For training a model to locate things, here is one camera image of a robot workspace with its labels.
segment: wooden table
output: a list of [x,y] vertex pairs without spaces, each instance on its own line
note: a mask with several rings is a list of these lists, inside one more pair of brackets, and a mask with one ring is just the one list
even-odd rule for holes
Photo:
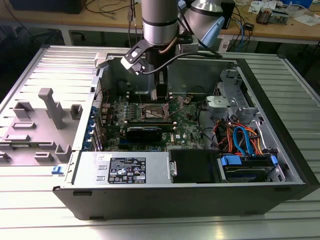
[[[308,26],[289,18],[285,25],[273,23],[263,25],[256,22],[257,14],[248,12],[249,6],[238,6],[238,9],[246,23],[254,24],[254,30],[250,37],[252,41],[310,45],[316,45],[320,41],[320,24]],[[320,12],[320,6],[315,4],[312,4],[309,9]],[[224,35],[223,40],[227,42],[227,45],[229,44],[228,41],[235,39],[239,33],[236,22],[233,20],[230,22],[228,29],[220,32],[220,34]]]
[[[115,4],[118,0],[99,0],[101,6]],[[80,14],[67,14],[58,12],[39,11],[16,11],[12,8],[9,0],[6,3],[14,16],[27,28],[58,29],[61,31],[64,43],[73,45],[71,31],[97,31],[97,32],[117,32],[126,33],[128,31],[128,8],[123,8],[115,12],[115,19],[99,13],[93,13],[85,8]],[[129,0],[122,0],[117,5],[105,7],[105,11],[115,10],[130,5]],[[88,6],[90,10],[99,11],[97,1]],[[141,5],[136,5],[136,24],[138,33],[142,33],[142,13]],[[3,0],[0,0],[0,25],[20,26],[20,24],[10,15]]]
[[[128,8],[123,8],[115,12],[116,19],[111,19],[99,13],[93,13],[86,9],[80,14],[66,14],[54,12],[37,12],[37,11],[15,11],[12,9],[8,0],[7,4],[11,12],[26,27],[59,29],[66,45],[73,45],[71,30],[74,31],[98,31],[98,32],[121,32],[128,31]],[[99,0],[100,5],[114,4],[118,0]],[[129,0],[123,0],[115,6],[106,7],[105,10],[113,10],[130,4]],[[98,11],[97,2],[90,4],[89,9]],[[289,19],[287,25],[268,24],[261,25],[256,23],[256,14],[248,13],[248,6],[239,6],[240,14],[245,18],[246,22],[255,25],[252,41],[277,42],[277,43],[295,43],[295,44],[311,44],[315,45],[320,40],[320,24],[307,26],[293,19]],[[312,5],[311,10],[320,12],[320,6]],[[136,5],[136,23],[138,33],[142,33],[142,16],[141,5]],[[19,23],[10,15],[5,8],[4,2],[0,0],[0,22],[1,25],[19,26]],[[220,51],[225,51],[229,41],[235,39],[239,34],[239,29],[235,21],[231,21],[230,26],[226,30],[220,32],[219,38],[223,41],[220,45]]]

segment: computer case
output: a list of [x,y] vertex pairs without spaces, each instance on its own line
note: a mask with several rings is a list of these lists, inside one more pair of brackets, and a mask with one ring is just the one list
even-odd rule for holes
[[224,17],[224,24],[222,26],[222,29],[228,29],[235,6],[236,4],[234,0],[222,0],[221,7],[223,9]]
[[87,0],[9,0],[18,11],[57,12],[79,14]]

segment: power supply label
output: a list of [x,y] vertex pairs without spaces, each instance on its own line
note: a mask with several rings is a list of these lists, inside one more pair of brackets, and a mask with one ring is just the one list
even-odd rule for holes
[[110,159],[110,184],[145,184],[146,183],[145,157],[112,157]]

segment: motherboard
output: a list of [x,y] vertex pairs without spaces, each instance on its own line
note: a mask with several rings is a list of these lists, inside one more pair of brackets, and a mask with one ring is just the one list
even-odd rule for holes
[[164,103],[132,102],[126,96],[105,103],[106,152],[167,152],[203,149],[197,126],[198,102],[191,96],[171,95]]

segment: label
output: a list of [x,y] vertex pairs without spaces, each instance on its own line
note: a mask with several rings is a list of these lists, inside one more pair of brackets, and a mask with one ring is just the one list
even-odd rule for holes
[[110,184],[145,184],[145,157],[112,157],[109,167]]
[[112,157],[112,154],[97,154],[96,155],[96,161],[108,161]]

